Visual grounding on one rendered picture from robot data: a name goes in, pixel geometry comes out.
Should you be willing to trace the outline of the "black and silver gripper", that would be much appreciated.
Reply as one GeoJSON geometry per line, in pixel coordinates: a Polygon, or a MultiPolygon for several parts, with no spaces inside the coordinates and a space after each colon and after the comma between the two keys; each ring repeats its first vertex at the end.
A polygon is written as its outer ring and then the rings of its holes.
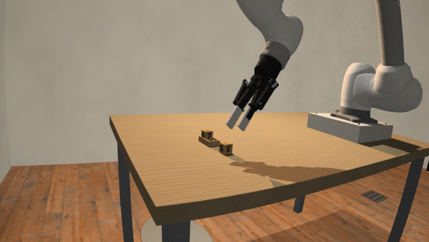
{"type": "Polygon", "coordinates": [[[237,124],[242,131],[245,131],[254,113],[264,108],[273,91],[279,86],[276,78],[281,69],[282,65],[276,58],[269,55],[261,56],[254,68],[254,75],[250,80],[243,80],[242,86],[233,101],[235,108],[225,123],[230,129],[233,129],[240,115],[244,112],[243,109],[253,96],[251,103],[248,104],[249,106],[237,124]]]}

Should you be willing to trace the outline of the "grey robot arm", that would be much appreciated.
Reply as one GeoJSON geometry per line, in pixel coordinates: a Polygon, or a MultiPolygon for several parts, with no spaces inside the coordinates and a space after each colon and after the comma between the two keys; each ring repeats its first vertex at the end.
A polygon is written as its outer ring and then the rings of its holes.
{"type": "MultiPolygon", "coordinates": [[[[276,58],[285,68],[303,34],[301,20],[283,13],[284,0],[236,0],[248,20],[262,33],[266,45],[260,54],[276,58]]],[[[420,82],[404,61],[400,0],[375,0],[381,64],[352,63],[344,76],[341,107],[330,116],[354,123],[375,123],[371,108],[404,113],[422,100],[420,82]]]]}

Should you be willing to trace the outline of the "orange wooden cube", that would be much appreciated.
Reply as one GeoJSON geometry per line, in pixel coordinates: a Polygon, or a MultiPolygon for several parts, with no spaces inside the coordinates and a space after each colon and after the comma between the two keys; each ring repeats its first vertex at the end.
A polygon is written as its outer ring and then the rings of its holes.
{"type": "Polygon", "coordinates": [[[213,139],[213,131],[209,129],[202,129],[201,136],[205,138],[206,140],[212,140],[213,139]]]}
{"type": "Polygon", "coordinates": [[[220,142],[219,152],[223,154],[232,153],[232,147],[233,147],[233,144],[230,142],[220,142]]]}

